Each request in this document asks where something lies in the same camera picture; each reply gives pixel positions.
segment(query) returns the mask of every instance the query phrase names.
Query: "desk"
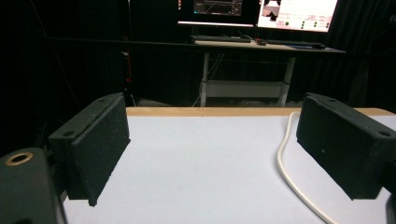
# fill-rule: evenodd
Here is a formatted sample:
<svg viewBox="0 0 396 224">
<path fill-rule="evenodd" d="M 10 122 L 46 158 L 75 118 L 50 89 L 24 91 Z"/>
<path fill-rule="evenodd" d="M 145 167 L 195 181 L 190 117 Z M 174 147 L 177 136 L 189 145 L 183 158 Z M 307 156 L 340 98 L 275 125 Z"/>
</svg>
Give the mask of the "desk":
<svg viewBox="0 0 396 224">
<path fill-rule="evenodd" d="M 287 68 L 283 82 L 247 82 L 247 81 L 219 81 L 207 80 L 209 66 L 209 52 L 205 53 L 204 72 L 201 88 L 201 106 L 205 106 L 206 97 L 269 97 L 278 98 L 278 104 L 285 106 L 288 97 L 290 80 L 293 67 L 296 61 L 296 52 L 312 53 L 315 55 L 323 54 L 345 54 L 344 51 L 337 49 L 311 49 L 308 47 L 293 48 L 283 45 L 266 45 L 260 46 L 255 42 L 250 43 L 234 43 L 234 42 L 218 42 L 218 41 L 195 41 L 196 45 L 206 47 L 224 47 L 230 49 L 246 49 L 261 50 L 262 53 L 279 53 L 288 52 Z"/>
<path fill-rule="evenodd" d="M 95 207 L 64 202 L 69 223 L 322 223 L 277 172 L 287 115 L 299 108 L 127 108 L 131 143 Z M 360 109 L 396 129 L 396 116 Z M 386 223 L 376 200 L 350 201 L 296 143 L 284 162 L 300 189 L 339 223 Z"/>
</svg>

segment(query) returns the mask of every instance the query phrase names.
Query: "white tabletop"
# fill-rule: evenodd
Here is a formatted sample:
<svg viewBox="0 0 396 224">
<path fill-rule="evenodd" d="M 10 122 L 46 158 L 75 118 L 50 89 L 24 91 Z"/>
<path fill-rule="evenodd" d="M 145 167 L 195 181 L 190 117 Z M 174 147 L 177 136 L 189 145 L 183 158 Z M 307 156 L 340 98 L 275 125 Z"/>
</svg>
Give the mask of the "white tabletop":
<svg viewBox="0 0 396 224">
<path fill-rule="evenodd" d="M 276 169 L 287 116 L 128 117 L 131 143 L 95 207 L 64 202 L 69 223 L 322 223 Z M 396 116 L 373 117 L 396 130 Z M 382 189 L 351 201 L 296 142 L 290 177 L 339 223 L 386 223 Z"/>
<path fill-rule="evenodd" d="M 294 48 L 293 46 L 286 45 L 272 45 L 267 44 L 265 46 L 258 45 L 256 41 L 251 41 L 250 43 L 238 43 L 238 42 L 220 42 L 220 41 L 202 41 L 196 40 L 195 44 L 202 46 L 214 46 L 214 47 L 230 47 L 230 48 L 250 48 L 250 49 L 270 49 L 270 50 L 288 50 L 288 51 L 306 51 L 306 52 L 333 52 L 333 53 L 346 53 L 339 49 L 312 49 L 310 47 L 300 46 L 299 48 Z"/>
</svg>

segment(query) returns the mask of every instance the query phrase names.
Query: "computer monitor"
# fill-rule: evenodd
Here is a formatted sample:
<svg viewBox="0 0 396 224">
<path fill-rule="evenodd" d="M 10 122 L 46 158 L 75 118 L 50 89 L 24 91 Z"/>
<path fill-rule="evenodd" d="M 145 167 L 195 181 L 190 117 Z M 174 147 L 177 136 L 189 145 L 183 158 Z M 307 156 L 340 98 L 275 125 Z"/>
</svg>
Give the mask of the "computer monitor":
<svg viewBox="0 0 396 224">
<path fill-rule="evenodd" d="M 258 0 L 178 0 L 179 25 L 254 27 Z"/>
<path fill-rule="evenodd" d="M 337 0 L 264 0 L 259 28 L 329 32 Z"/>
</svg>

